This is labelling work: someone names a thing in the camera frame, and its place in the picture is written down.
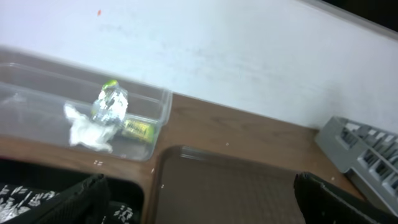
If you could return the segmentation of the foil wrapper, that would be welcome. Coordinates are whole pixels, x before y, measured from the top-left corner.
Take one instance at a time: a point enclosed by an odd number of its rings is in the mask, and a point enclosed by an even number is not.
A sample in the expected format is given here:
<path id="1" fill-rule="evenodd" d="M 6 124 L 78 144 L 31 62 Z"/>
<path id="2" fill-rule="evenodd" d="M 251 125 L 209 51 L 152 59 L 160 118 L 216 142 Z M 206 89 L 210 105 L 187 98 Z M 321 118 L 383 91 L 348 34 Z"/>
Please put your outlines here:
<path id="1" fill-rule="evenodd" d="M 103 126 L 115 126 L 116 132 L 125 138 L 152 144 L 155 139 L 153 124 L 127 117 L 128 91 L 117 80 L 106 82 L 94 101 L 91 119 Z"/>

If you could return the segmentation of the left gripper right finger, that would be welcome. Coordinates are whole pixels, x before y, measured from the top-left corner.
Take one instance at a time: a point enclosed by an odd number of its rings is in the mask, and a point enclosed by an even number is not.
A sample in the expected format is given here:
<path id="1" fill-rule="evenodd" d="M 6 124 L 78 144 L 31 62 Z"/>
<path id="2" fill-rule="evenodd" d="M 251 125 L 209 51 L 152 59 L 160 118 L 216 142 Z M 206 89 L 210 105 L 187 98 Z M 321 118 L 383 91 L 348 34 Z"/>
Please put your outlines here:
<path id="1" fill-rule="evenodd" d="M 306 223 L 397 224 L 397 217 L 366 203 L 318 176 L 295 176 L 294 194 Z"/>

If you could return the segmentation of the white tissue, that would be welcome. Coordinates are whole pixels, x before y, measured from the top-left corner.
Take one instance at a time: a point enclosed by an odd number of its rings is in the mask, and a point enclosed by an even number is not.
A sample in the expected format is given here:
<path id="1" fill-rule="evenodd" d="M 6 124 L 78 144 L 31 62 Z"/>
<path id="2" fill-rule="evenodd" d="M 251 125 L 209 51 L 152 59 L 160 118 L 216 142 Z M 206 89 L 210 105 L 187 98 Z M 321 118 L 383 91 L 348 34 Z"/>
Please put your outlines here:
<path id="1" fill-rule="evenodd" d="M 110 141 L 118 131 L 118 126 L 103 126 L 98 124 L 85 114 L 79 113 L 71 104 L 65 103 L 63 112 L 71 124 L 69 145 L 82 145 L 94 151 L 106 151 L 112 153 L 113 147 Z"/>

